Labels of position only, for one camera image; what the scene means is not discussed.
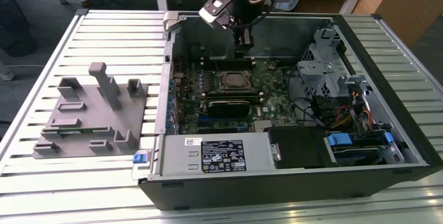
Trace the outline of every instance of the sticker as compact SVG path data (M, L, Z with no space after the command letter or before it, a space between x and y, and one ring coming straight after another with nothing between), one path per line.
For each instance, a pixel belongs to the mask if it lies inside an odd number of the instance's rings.
M246 171L243 140L202 141L202 171L205 173Z
M202 138L201 137L186 137L186 145L201 145Z

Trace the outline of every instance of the metal case frame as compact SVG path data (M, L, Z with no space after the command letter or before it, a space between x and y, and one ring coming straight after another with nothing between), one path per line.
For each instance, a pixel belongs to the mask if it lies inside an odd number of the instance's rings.
M325 200L370 196L391 185L403 181L418 180L443 168L439 157L422 129L409 113L393 87L389 84L375 62L371 59L350 25L341 15L274 13L271 17L331 18L338 26L338 32L362 64L369 81L383 95L395 119L405 129L415 148L427 163L405 164L402 167L366 167L325 169L319 172L297 172L281 175L258 174L255 176L230 177L170 177L150 176L139 179L139 187L150 196L161 210L178 210L234 205L271 204L290 201ZM351 74L355 71L347 58L343 58ZM162 145L158 144L159 156ZM154 165L157 172L162 165Z

